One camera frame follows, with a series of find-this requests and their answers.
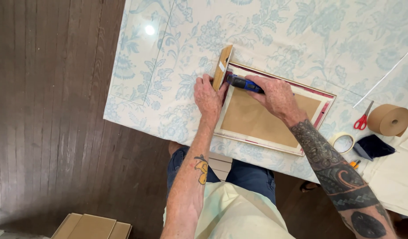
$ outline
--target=white rod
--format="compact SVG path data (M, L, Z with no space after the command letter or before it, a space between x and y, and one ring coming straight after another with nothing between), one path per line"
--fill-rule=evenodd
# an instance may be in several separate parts
M356 107L360 102L362 102L362 100L363 100L364 98L366 98L366 96L368 96L369 93L370 93L373 89L375 89L375 87L376 87L377 85L379 85L379 83L381 83L381 81L382 81L383 79L385 79L385 78L388 76L388 74L390 74L390 73L392 72L392 70L394 70L394 68L395 68L395 67L401 62L401 60L403 60L404 57L406 57L407 55L408 55L408 52L397 62L397 64L395 64L395 65L392 67L392 69L391 69L389 72L387 72L387 74L385 74L385 76L384 76L383 78L381 78L381 80L378 81L378 83L376 83L376 84L372 87L372 89L370 89L370 90L366 93L366 95L364 95L364 96L359 100L359 102L357 102L357 103L353 106L353 108Z

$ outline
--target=table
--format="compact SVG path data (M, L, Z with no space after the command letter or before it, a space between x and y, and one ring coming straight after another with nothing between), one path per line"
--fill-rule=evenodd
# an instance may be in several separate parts
M407 56L352 109L408 52L408 0L126 0L104 119L190 145L195 78L214 74L229 44L234 62L337 95L319 129L327 139L371 134L353 129L371 100L408 108ZM210 150L318 182L306 157L216 136Z

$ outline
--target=yellow tattoo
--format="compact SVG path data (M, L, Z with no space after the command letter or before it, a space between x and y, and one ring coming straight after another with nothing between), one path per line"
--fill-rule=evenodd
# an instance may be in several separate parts
M208 172L208 162L204 159L204 155L200 155L199 157L195 157L194 159L201 160L197 165L195 165L195 169L201 170L202 174L198 179L202 185L205 185L207 182L207 172Z

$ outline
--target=wooden floor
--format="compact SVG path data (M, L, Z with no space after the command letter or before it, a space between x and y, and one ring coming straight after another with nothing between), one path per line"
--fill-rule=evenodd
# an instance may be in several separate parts
M102 119L124 0L0 0L0 228L51 236L70 212L158 238L165 140ZM322 190L276 174L297 238L352 238Z

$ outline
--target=forearm tattoo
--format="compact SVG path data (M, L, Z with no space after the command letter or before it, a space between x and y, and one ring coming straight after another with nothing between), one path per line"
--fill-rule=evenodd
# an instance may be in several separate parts
M391 223L371 188L353 167L323 138L309 120L299 122L290 130L301 144L321 186L336 209L340 213L349 209L355 210L350 218L354 231L367 238L385 236L385 226L390 225L383 225L375 217L358 211L376 206L375 213L379 213ZM351 227L345 218L341 217L346 225Z
M195 169L201 170L202 174L198 179L198 182L200 182L202 185L205 185L205 183L207 182L208 162L204 159L204 155L197 156L194 159L201 160L195 165Z

